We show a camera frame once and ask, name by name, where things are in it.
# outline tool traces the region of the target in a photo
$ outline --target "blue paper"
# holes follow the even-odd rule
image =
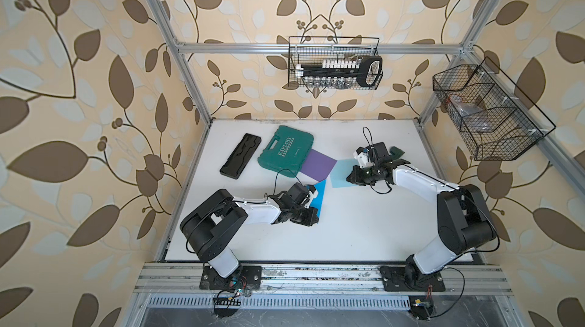
[[[311,206],[313,208],[317,208],[317,216],[319,216],[321,214],[321,205],[323,205],[323,195],[325,195],[325,183],[327,182],[327,180],[323,180],[320,183],[315,184],[315,188],[317,189],[317,191],[319,192],[317,197],[313,199],[313,201],[311,202]]]
[[[339,160],[331,170],[329,178],[331,179],[331,186],[333,188],[357,186],[347,182],[347,177],[352,173],[354,165],[359,164],[356,159],[351,158],[347,160]]]

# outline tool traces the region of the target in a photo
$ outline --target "black cable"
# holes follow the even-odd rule
[[[371,187],[371,189],[372,189],[372,190],[374,190],[375,192],[377,192],[377,193],[378,193],[378,194],[380,194],[380,195],[389,194],[389,193],[392,191],[392,188],[390,187],[390,184],[388,184],[388,181],[385,181],[385,182],[386,182],[386,186],[388,187],[388,191],[387,191],[387,192],[379,192],[378,190],[376,190],[376,189],[375,189],[375,188],[374,188],[374,187],[371,185],[371,183],[370,183],[370,187]]]
[[[446,185],[446,186],[448,186],[448,187],[452,188],[453,190],[458,190],[457,188],[455,188],[455,187],[452,187],[451,185],[447,184],[447,182],[446,182],[446,181],[439,180],[438,178],[432,177],[431,175],[428,175],[428,174],[426,174],[426,173],[424,173],[424,172],[422,172],[422,171],[420,171],[420,170],[413,169],[412,167],[410,167],[410,166],[409,166],[409,165],[407,165],[407,164],[403,164],[403,166],[406,166],[406,167],[408,167],[409,169],[413,170],[414,172],[419,172],[419,173],[421,173],[421,174],[425,175],[426,177],[430,177],[430,178],[432,178],[433,180],[435,180],[435,181],[438,181],[438,182],[442,183],[443,185]],[[497,244],[497,245],[496,245],[496,247],[495,247],[494,249],[492,249],[492,250],[485,250],[485,251],[484,251],[484,250],[478,250],[478,249],[475,249],[475,250],[469,250],[469,251],[465,251],[465,252],[463,252],[461,255],[459,255],[457,258],[460,258],[461,256],[465,255],[466,253],[470,253],[470,252],[484,252],[484,253],[488,253],[488,252],[495,252],[495,251],[497,251],[497,250],[500,248],[500,236],[498,235],[498,230],[495,228],[495,226],[493,225],[493,223],[490,221],[490,218],[489,218],[489,217],[486,215],[486,213],[484,213],[484,212],[483,212],[483,210],[481,210],[481,208],[480,208],[479,206],[477,206],[477,204],[476,204],[476,203],[475,203],[473,200],[471,200],[471,199],[469,199],[469,198],[467,198],[467,200],[469,200],[469,202],[471,202],[471,203],[473,204],[473,206],[475,206],[475,207],[476,207],[476,209],[477,209],[477,210],[479,210],[479,212],[481,212],[481,213],[483,214],[483,216],[486,218],[486,220],[487,220],[487,223],[488,223],[488,224],[490,225],[490,227],[493,229],[493,231],[494,231],[494,233],[495,233],[495,237],[498,239],[498,244]]]
[[[195,226],[195,228],[193,228],[193,230],[191,230],[191,233],[189,233],[189,236],[186,238],[186,242],[185,242],[185,248],[186,248],[186,251],[188,253],[195,253],[195,254],[197,254],[197,252],[189,251],[189,238],[191,238],[191,236],[193,236],[193,232],[195,231],[195,229],[197,229],[197,227],[199,227],[199,224],[201,224],[204,220],[206,220],[208,216],[212,215],[216,210],[219,209],[220,206],[223,206],[223,205],[225,205],[225,202],[220,202],[218,205],[216,205],[207,214],[205,214],[205,216],[203,218],[201,218],[201,221],[199,221],[199,223],[197,223],[197,225]]]
[[[449,312],[451,309],[453,309],[453,307],[455,306],[455,304],[457,304],[457,302],[458,302],[458,301],[461,299],[461,297],[463,296],[463,292],[464,292],[464,290],[465,290],[465,275],[463,275],[463,273],[462,273],[462,272],[461,272],[459,269],[456,269],[456,268],[454,268],[454,267],[445,267],[445,268],[446,268],[446,269],[453,269],[453,270],[456,270],[458,273],[460,273],[460,274],[461,274],[461,277],[463,277],[463,288],[461,288],[461,294],[459,294],[459,296],[457,297],[457,299],[456,299],[456,300],[453,302],[453,304],[451,304],[451,306],[450,306],[449,308],[447,308],[447,310],[446,310],[446,311],[444,311],[443,313],[440,313],[440,314],[438,314],[438,315],[430,315],[430,316],[429,316],[429,318],[437,318],[437,317],[440,317],[440,316],[442,316],[443,314],[445,314],[445,313]]]
[[[253,201],[233,200],[233,202],[240,202],[242,204],[266,204],[266,201],[263,201],[263,202],[253,202]]]
[[[369,141],[367,140],[367,136],[366,136],[366,129],[367,129],[368,133],[370,134],[370,140],[369,140]],[[374,144],[374,140],[373,140],[373,139],[372,139],[372,137],[371,137],[370,128],[368,128],[367,126],[364,126],[364,127],[362,128],[362,133],[364,133],[364,137],[366,137],[366,141],[367,141],[367,145],[368,145],[368,147],[369,147],[369,146],[371,146],[372,144]]]
[[[284,170],[287,170],[287,171],[289,171],[290,173],[294,174],[294,172],[292,172],[292,171],[291,171],[291,170],[289,170],[289,169],[282,169],[282,170],[280,170],[280,171],[276,172],[276,177],[274,177],[274,190],[272,191],[272,195],[275,195],[275,194],[276,194],[276,180],[278,180],[278,175],[279,175],[279,174],[280,174],[282,171],[284,171]],[[304,186],[304,185],[303,185],[303,183],[301,182],[301,180],[299,180],[299,179],[298,179],[298,177],[297,177],[296,175],[295,175],[295,177],[296,177],[296,180],[299,182],[299,184],[301,184],[301,186]]]

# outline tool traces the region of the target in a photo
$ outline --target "wire basket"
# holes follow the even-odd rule
[[[375,90],[383,75],[379,42],[362,37],[289,37],[289,87]]]
[[[556,128],[551,119],[528,97],[550,125],[543,128],[491,76],[495,63],[460,65],[433,76],[433,91],[457,127],[474,160],[512,161]],[[508,75],[500,70],[511,82]]]

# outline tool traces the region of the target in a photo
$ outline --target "mounting plate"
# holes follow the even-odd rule
[[[244,276],[246,279],[246,289],[258,290],[260,289],[260,281],[262,280],[261,266],[240,266],[236,272],[240,272],[240,277]],[[201,282],[199,289],[201,290],[226,290],[229,289],[229,280],[219,276],[217,272],[209,266],[205,266],[203,274],[201,275]]]
[[[384,291],[427,291],[428,285],[433,287],[434,291],[445,291],[445,284],[440,273],[436,273],[428,279],[428,283],[419,288],[411,288],[404,282],[404,267],[381,266],[382,283]]]

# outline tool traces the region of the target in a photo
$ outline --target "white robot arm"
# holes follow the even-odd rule
[[[183,219],[181,232],[203,262],[223,278],[239,266],[228,243],[244,224],[275,224],[291,221],[310,227],[317,223],[317,209],[311,202],[318,195],[313,185],[293,185],[289,191],[269,195],[267,199],[242,199],[220,189]],[[219,223],[211,219],[216,214]]]
[[[409,166],[410,162],[388,157],[376,158],[370,167],[354,166],[347,181],[372,185],[385,180],[407,188],[435,204],[438,236],[423,250],[406,260],[406,279],[413,287],[426,276],[440,271],[463,252],[481,246],[496,237],[481,191],[474,185],[459,186],[438,180]],[[243,224],[292,221],[311,226],[318,222],[311,201],[317,196],[314,186],[299,183],[287,192],[267,199],[241,199],[221,189],[211,195],[181,222],[187,242],[203,262],[208,262],[221,277],[228,277],[239,266],[228,243]],[[219,223],[211,214],[222,218]]]

